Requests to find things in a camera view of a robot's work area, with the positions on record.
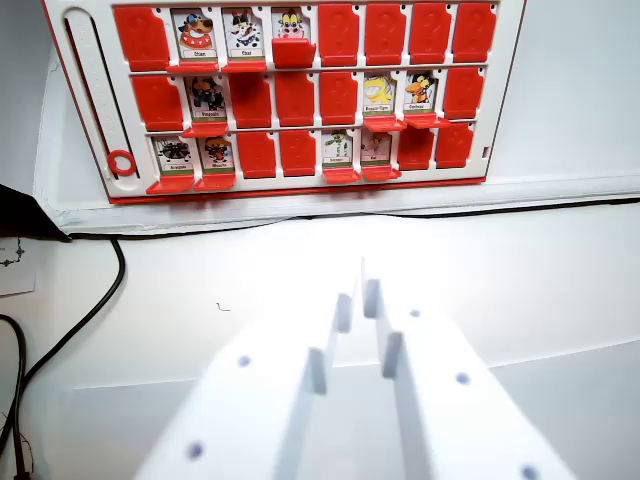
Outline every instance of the red ring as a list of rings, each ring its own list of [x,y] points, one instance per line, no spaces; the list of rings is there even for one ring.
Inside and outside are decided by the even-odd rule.
[[[116,157],[124,157],[129,160],[129,168],[127,168],[126,170],[118,168]],[[107,157],[107,165],[109,165],[109,168],[113,173],[115,173],[116,175],[122,175],[123,177],[127,177],[135,173],[137,168],[136,160],[133,158],[133,155],[131,155],[126,150],[114,150],[113,152],[109,153],[109,156]]]

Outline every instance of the black cable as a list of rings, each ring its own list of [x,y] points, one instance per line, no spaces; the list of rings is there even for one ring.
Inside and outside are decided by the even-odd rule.
[[[26,375],[24,375],[24,378],[22,379],[20,395],[22,395],[22,393],[27,388],[27,385],[29,385],[29,383],[31,382],[35,374],[38,373],[38,371],[42,367],[44,367],[46,363],[49,360],[51,360],[51,358],[53,358],[53,356],[56,353],[62,350],[62,348],[69,342],[69,340],[71,340],[74,337],[76,333],[82,330],[82,328],[87,323],[89,323],[89,321],[96,315],[96,313],[98,313],[100,309],[104,307],[104,305],[109,301],[109,299],[113,296],[116,290],[118,290],[118,287],[120,286],[120,284],[122,283],[122,279],[124,278],[124,274],[126,270],[126,261],[124,259],[124,254],[122,253],[122,249],[120,248],[120,244],[118,243],[118,241],[115,238],[111,238],[110,240],[111,240],[111,245],[113,245],[113,249],[116,252],[116,256],[118,257],[118,275],[116,275],[116,279],[113,281],[113,284],[111,285],[111,287],[109,287],[109,290],[107,290],[107,293],[104,294],[104,296],[100,299],[98,303],[96,303],[96,305],[89,311],[89,313],[87,313],[82,320],[80,320],[71,330],[69,330],[67,334],[64,337],[62,337],[60,341],[58,341],[58,343],[56,343],[54,347],[51,350],[49,350],[40,360],[38,360],[36,364],[33,367],[31,367],[31,369],[27,372]],[[19,411],[20,399],[21,398],[18,395],[16,395],[13,398],[13,402],[11,403],[11,409],[9,410],[8,419],[5,422],[2,433],[0,434],[0,457],[2,457],[2,453],[4,452],[4,449],[7,445],[9,432],[13,429],[15,425],[18,425],[18,423],[15,420],[15,417],[17,417],[17,412]],[[16,451],[19,449],[19,446],[20,446],[20,436],[18,435],[18,443],[16,444]]]
[[[13,424],[13,444],[15,445],[15,457],[16,457],[16,472],[17,478],[25,478],[27,476],[27,469],[24,465],[24,453],[22,452],[22,443],[20,438],[20,400],[22,398],[22,381],[24,378],[24,366],[27,363],[27,342],[24,339],[24,332],[20,328],[20,324],[8,315],[0,313],[0,320],[3,320],[9,324],[16,334],[16,340],[18,341],[18,376],[16,378],[16,390],[13,394],[13,401],[16,408],[13,411],[13,415],[7,418],[5,423],[9,422],[9,418],[12,419]]]

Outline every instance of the guess who game board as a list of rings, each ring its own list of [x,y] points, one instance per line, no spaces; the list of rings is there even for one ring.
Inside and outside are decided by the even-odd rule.
[[[524,0],[45,4],[133,203],[485,181]]]

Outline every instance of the cartoon dog card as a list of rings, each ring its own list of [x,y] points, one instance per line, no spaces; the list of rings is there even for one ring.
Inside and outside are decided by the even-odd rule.
[[[322,133],[322,166],[350,167],[353,163],[353,140],[346,130]]]
[[[225,137],[199,138],[198,150],[200,150],[203,173],[232,173],[235,171],[231,142]]]
[[[222,9],[229,60],[264,60],[262,23],[249,7]]]
[[[153,137],[152,142],[161,175],[193,175],[188,144],[177,136]]]
[[[273,38],[309,38],[309,20],[300,8],[274,8],[271,10]]]
[[[390,75],[365,74],[363,84],[363,115],[390,115],[393,113],[396,82]]]
[[[185,77],[191,119],[194,122],[224,122],[227,110],[222,87],[215,77]]]
[[[200,8],[172,8],[180,59],[211,62],[217,58],[213,21]]]
[[[434,110],[438,80],[433,72],[407,72],[404,89],[404,113],[430,113]]]
[[[391,159],[391,135],[362,129],[360,163],[362,165],[385,165]]]

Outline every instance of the red plastic flap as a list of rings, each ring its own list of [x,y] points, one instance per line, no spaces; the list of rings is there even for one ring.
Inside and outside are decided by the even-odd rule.
[[[275,147],[265,132],[238,133],[238,153],[244,178],[276,176]]]
[[[182,103],[178,87],[167,77],[136,76],[133,91],[140,117],[150,132],[182,130]]]
[[[398,170],[389,165],[375,165],[362,167],[362,176],[369,182],[381,182],[383,180],[393,180],[402,176]]]
[[[280,125],[313,125],[313,83],[305,72],[276,73],[276,106]]]
[[[477,68],[452,68],[447,78],[444,96],[446,118],[475,118],[480,106],[484,78]]]
[[[165,175],[160,181],[147,188],[149,195],[166,195],[168,193],[186,192],[193,185],[193,175]]]
[[[320,115],[323,125],[351,125],[356,121],[358,82],[350,72],[320,74]]]
[[[453,34],[454,62],[486,62],[496,28],[490,3],[462,3],[458,6]]]
[[[402,120],[398,120],[395,115],[365,117],[364,126],[372,132],[397,132],[407,128],[407,124]]]
[[[433,132],[409,127],[400,133],[398,166],[400,170],[428,170],[433,150]]]
[[[239,128],[271,126],[269,84],[261,73],[229,75],[231,102]]]
[[[407,17],[397,3],[367,5],[364,51],[367,65],[397,65],[402,60]]]
[[[229,130],[227,122],[193,122],[191,128],[182,132],[182,136],[185,138],[219,137],[227,133],[227,130]]]
[[[169,73],[195,73],[203,74],[218,71],[218,62],[180,62],[179,65],[167,65],[165,67]]]
[[[133,72],[164,70],[169,47],[164,22],[151,7],[113,7],[124,56]]]
[[[451,125],[449,120],[438,117],[435,112],[405,114],[404,121],[415,128],[445,128]]]
[[[325,168],[322,173],[325,181],[331,185],[353,183],[362,178],[360,174],[353,169],[353,167]]]
[[[225,73],[264,72],[267,70],[265,60],[229,60],[226,67],[222,67]]]
[[[323,67],[348,67],[358,61],[359,18],[348,4],[318,6],[318,39]]]
[[[276,68],[309,68],[313,65],[316,46],[308,38],[274,38],[273,62]]]
[[[235,173],[210,173],[202,176],[202,180],[196,183],[195,192],[212,192],[228,190],[236,184]]]
[[[444,63],[450,29],[447,4],[416,3],[409,39],[411,63]]]
[[[466,123],[440,130],[436,145],[437,168],[462,168],[471,153],[473,131]]]
[[[306,130],[280,132],[280,161],[285,177],[316,174],[316,139]]]

